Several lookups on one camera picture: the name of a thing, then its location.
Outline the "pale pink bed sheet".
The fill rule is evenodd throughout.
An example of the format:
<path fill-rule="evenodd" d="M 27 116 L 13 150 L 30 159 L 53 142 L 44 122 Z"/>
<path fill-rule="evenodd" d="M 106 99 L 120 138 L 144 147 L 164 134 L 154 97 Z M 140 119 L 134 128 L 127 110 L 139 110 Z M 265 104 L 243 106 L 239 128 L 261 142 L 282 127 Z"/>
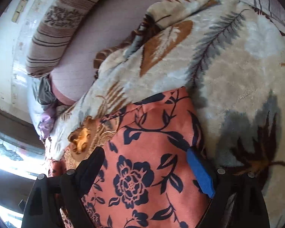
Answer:
<path fill-rule="evenodd" d="M 96 54 L 117 46 L 135 30 L 147 8 L 161 0 L 100 0 L 77 28 L 59 64 L 51 72 L 54 95 L 73 105 L 95 80 Z"/>

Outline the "light blue grey cloth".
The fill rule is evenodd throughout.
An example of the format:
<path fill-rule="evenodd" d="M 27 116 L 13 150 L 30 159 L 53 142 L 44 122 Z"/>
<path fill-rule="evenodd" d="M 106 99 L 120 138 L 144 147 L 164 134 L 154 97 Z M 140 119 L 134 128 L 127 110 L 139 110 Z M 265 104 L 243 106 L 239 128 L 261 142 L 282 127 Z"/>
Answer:
<path fill-rule="evenodd" d="M 28 77 L 28 109 L 33 125 L 37 126 L 56 114 L 55 97 L 49 75 L 40 78 Z"/>

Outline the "orange floral garment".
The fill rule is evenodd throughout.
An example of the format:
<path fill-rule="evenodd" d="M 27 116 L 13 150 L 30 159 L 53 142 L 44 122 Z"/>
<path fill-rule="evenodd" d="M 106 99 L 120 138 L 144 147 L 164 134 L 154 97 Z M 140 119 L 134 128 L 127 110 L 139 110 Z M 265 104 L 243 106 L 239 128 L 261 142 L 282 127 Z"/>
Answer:
<path fill-rule="evenodd" d="M 94 120 L 70 135 L 48 176 L 59 176 L 88 158 L 93 146 L 103 165 L 83 205 L 96 227 L 195 227 L 208 197 L 186 160 L 203 150 L 203 134 L 185 88 L 155 94 Z"/>

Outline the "striped beige bolster pillow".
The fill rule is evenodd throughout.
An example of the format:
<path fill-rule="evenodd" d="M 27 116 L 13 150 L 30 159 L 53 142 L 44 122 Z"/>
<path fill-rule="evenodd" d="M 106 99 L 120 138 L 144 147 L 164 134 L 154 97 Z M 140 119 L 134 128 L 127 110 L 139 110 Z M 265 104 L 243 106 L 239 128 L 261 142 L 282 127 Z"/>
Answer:
<path fill-rule="evenodd" d="M 72 36 L 99 0 L 54 0 L 30 43 L 25 67 L 31 77 L 48 75 L 61 60 Z"/>

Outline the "lilac floral cloth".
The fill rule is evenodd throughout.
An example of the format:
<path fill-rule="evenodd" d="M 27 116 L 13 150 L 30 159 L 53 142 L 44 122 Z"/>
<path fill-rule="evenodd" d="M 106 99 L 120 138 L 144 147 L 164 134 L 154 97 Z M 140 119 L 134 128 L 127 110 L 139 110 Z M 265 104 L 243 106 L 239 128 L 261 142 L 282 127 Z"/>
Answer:
<path fill-rule="evenodd" d="M 37 132 L 40 140 L 45 140 L 53 129 L 55 123 L 55 109 L 49 108 L 40 114 L 37 124 Z"/>

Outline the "cream leaf-pattern plush blanket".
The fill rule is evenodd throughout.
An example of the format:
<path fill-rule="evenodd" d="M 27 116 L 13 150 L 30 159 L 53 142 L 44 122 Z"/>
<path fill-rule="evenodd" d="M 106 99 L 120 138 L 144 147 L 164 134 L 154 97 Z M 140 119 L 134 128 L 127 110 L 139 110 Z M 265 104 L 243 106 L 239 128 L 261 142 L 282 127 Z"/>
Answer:
<path fill-rule="evenodd" d="M 209 157 L 265 176 L 271 227 L 285 227 L 285 26 L 240 0 L 163 0 L 138 30 L 99 51 L 90 89 L 45 142 L 58 160 L 87 116 L 181 86 L 197 109 Z"/>

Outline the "window with patterned glass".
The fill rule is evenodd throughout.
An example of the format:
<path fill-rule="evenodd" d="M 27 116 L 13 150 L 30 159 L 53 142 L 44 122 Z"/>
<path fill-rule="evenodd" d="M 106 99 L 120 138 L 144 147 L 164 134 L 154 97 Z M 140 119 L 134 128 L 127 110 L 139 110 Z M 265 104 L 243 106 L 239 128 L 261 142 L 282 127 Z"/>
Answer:
<path fill-rule="evenodd" d="M 46 173 L 45 158 L 40 152 L 21 148 L 0 139 L 0 169 L 36 180 L 39 174 Z"/>

